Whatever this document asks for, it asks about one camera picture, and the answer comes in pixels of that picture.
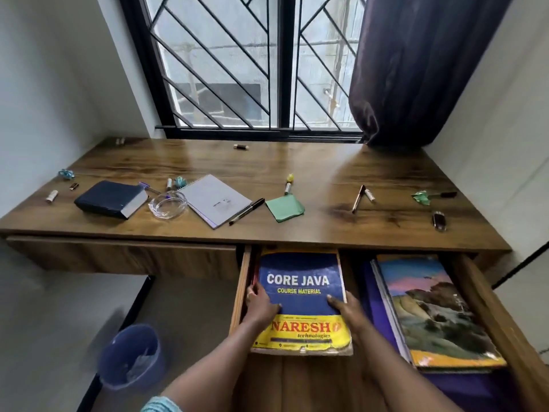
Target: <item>purple curtain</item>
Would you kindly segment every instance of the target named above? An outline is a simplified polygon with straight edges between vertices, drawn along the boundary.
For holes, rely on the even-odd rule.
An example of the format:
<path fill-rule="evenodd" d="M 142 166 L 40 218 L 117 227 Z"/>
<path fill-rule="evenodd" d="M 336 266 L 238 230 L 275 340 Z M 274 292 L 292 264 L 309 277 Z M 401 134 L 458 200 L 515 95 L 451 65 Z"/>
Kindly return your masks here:
<path fill-rule="evenodd" d="M 370 146 L 431 143 L 511 0 L 367 0 L 349 104 Z"/>

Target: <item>painting book cover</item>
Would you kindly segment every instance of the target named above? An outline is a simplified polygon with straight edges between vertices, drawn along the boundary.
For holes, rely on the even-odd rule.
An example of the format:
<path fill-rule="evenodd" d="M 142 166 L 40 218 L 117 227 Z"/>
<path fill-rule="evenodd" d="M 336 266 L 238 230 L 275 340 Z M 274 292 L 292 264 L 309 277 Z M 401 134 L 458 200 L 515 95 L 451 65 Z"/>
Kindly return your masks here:
<path fill-rule="evenodd" d="M 326 296 L 346 300 L 337 250 L 262 251 L 256 280 L 278 315 L 254 342 L 267 354 L 351 355 L 351 334 Z"/>
<path fill-rule="evenodd" d="M 378 260 L 393 314 L 416 367 L 506 365 L 436 258 L 379 256 Z"/>

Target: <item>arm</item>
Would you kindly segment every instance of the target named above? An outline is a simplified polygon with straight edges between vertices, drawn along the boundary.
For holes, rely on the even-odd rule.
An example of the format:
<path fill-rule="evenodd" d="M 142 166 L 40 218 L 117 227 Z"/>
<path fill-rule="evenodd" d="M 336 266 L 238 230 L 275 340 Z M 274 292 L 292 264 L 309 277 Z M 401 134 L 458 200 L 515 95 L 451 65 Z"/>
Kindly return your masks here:
<path fill-rule="evenodd" d="M 219 411 L 227 405 L 254 340 L 280 309 L 263 286 L 247 289 L 248 312 L 237 330 L 176 378 L 162 393 L 184 412 Z"/>
<path fill-rule="evenodd" d="M 392 412 L 463 412 L 410 366 L 366 318 L 360 302 L 347 292 L 347 303 L 328 296 L 359 340 L 368 364 Z"/>

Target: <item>glass ashtray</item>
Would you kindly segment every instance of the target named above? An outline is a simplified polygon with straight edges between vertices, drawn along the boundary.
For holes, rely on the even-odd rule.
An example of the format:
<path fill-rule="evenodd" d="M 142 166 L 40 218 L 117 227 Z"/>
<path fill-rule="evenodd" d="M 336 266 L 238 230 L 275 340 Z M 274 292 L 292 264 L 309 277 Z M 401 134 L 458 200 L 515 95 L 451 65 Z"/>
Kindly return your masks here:
<path fill-rule="evenodd" d="M 149 201 L 150 212 L 163 220 L 177 217 L 186 206 L 187 198 L 180 191 L 164 192 Z"/>

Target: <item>desk top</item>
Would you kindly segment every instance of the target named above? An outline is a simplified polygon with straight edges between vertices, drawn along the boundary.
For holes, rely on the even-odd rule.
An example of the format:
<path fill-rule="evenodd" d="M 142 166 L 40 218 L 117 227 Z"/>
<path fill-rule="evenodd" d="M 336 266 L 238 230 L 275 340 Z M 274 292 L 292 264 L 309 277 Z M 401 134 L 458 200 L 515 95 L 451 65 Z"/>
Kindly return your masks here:
<path fill-rule="evenodd" d="M 210 140 L 126 139 L 116 146 L 106 139 L 70 169 L 80 187 L 55 178 L 0 219 L 0 233 L 139 238 L 195 242 L 306 243 L 399 250 L 509 251 L 509 245 L 469 200 L 416 203 L 411 194 L 456 191 L 457 188 L 424 152 L 379 152 L 360 144 L 247 143 Z M 191 182 L 211 173 L 249 198 L 266 200 L 284 194 L 285 179 L 295 175 L 292 193 L 305 214 L 277 223 L 263 205 L 236 222 L 211 229 L 190 208 L 170 220 L 156 219 L 144 205 L 127 221 L 87 214 L 74 199 L 102 179 L 136 185 L 147 182 L 163 191 L 168 177 Z M 375 195 L 364 197 L 351 213 L 361 184 Z M 52 204 L 45 198 L 59 191 Z M 448 231 L 431 224 L 435 210 L 446 214 Z"/>

